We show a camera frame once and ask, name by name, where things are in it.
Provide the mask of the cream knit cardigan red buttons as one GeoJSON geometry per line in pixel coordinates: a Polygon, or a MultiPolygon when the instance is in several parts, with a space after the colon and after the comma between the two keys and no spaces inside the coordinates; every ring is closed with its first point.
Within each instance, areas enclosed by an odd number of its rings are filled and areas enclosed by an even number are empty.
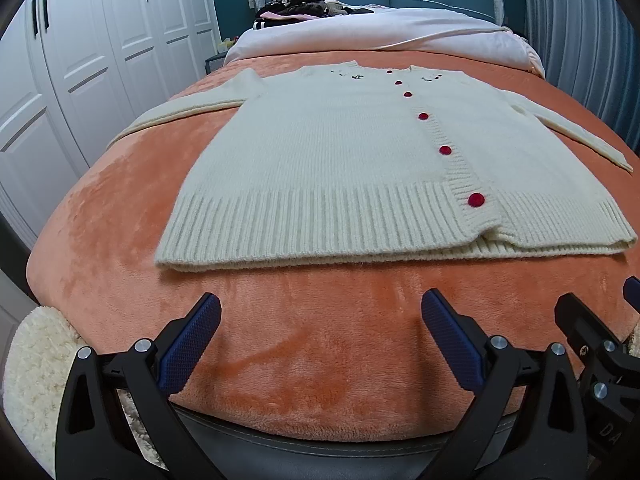
{"type": "Polygon", "coordinates": [[[525,96],[461,72],[354,62],[221,86],[132,131],[233,110],[181,185],[158,266],[612,255],[637,234],[566,147],[625,156],[525,96]]]}

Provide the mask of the dark clothes pile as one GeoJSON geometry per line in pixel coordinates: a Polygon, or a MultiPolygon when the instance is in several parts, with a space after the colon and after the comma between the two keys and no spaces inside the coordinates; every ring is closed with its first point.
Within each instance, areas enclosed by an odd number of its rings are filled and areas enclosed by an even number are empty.
{"type": "Polygon", "coordinates": [[[269,0],[255,14],[255,30],[333,18],[339,15],[368,14],[372,9],[349,6],[338,0],[269,0]]]}

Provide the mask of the cream fluffy rug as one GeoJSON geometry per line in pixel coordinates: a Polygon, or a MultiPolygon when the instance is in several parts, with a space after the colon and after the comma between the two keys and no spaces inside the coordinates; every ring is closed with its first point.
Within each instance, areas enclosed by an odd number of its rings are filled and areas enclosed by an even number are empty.
{"type": "Polygon", "coordinates": [[[86,342],[59,310],[36,307],[17,327],[2,378],[6,417],[32,457],[54,476],[54,444],[66,379],[86,342]]]}

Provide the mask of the orange plush bed blanket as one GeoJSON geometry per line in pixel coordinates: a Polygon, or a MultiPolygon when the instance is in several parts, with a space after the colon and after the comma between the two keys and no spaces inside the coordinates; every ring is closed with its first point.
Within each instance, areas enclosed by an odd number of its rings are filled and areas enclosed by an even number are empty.
{"type": "Polygon", "coordinates": [[[638,323],[622,287],[636,250],[613,257],[300,266],[187,274],[153,255],[186,173],[230,118],[223,110],[117,142],[41,230],[32,292],[101,353],[127,350],[220,298],[215,337],[175,402],[268,434],[362,441],[439,434],[471,401],[425,328],[439,289],[488,334],[542,350],[563,335],[553,308],[572,292],[620,339],[638,323]]]}

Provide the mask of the grey pleated curtain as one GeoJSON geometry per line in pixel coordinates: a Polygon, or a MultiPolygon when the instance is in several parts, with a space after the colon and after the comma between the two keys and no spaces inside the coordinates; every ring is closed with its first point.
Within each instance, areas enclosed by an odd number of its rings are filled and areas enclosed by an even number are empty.
{"type": "Polygon", "coordinates": [[[639,35],[616,0],[526,0],[549,82],[639,149],[639,35]]]}

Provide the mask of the white folded duvet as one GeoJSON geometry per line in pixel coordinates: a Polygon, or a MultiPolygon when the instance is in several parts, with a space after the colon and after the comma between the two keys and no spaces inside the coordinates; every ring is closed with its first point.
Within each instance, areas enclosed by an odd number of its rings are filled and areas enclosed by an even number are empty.
{"type": "Polygon", "coordinates": [[[224,62],[326,51],[430,52],[546,76],[537,51],[510,28],[459,12],[421,8],[382,9],[249,29],[224,62]]]}

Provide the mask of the white panelled wardrobe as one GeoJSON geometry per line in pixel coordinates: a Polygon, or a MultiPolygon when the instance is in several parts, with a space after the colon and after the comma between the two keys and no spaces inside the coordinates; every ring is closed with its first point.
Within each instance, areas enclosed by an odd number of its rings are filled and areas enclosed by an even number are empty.
{"type": "Polygon", "coordinates": [[[107,144],[202,79],[214,0],[24,0],[1,39],[1,213],[35,244],[107,144]]]}

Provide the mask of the black leather bed frame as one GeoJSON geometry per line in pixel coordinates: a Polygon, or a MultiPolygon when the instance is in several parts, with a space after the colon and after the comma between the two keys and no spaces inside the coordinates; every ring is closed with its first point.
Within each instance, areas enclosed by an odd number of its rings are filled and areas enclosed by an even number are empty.
{"type": "Polygon", "coordinates": [[[266,434],[175,405],[195,442],[228,479],[421,479],[452,436],[371,442],[266,434]]]}

